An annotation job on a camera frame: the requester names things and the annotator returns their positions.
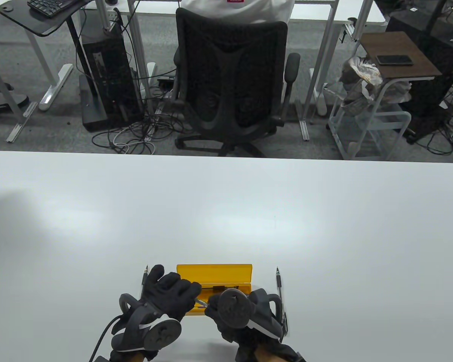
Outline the person's right hand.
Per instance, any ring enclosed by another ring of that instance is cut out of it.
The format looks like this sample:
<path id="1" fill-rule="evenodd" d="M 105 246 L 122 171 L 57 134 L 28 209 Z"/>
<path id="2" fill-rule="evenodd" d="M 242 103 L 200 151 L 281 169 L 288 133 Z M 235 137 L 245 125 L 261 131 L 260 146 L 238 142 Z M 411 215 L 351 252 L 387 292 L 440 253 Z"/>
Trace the person's right hand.
<path id="1" fill-rule="evenodd" d="M 228 327 L 220 318 L 218 302 L 220 295 L 213 295 L 208 300 L 205 315 L 213 319 L 222 338 L 239 345 L 235 360 L 237 362 L 304 362 L 304 358 L 288 345 L 270 338 L 257 329 L 248 327 L 235 329 Z"/>

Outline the person's left hand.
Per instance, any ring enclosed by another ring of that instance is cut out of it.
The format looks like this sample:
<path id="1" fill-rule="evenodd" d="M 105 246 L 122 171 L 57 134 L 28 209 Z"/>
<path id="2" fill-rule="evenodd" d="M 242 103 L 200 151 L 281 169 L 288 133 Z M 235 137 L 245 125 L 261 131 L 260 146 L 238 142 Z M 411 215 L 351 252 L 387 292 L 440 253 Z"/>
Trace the person's left hand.
<path id="1" fill-rule="evenodd" d="M 140 300 L 153 304 L 168 317 L 181 321 L 196 304 L 202 286 L 182 279 L 178 273 L 165 273 L 163 265 L 156 264 L 143 277 Z"/>

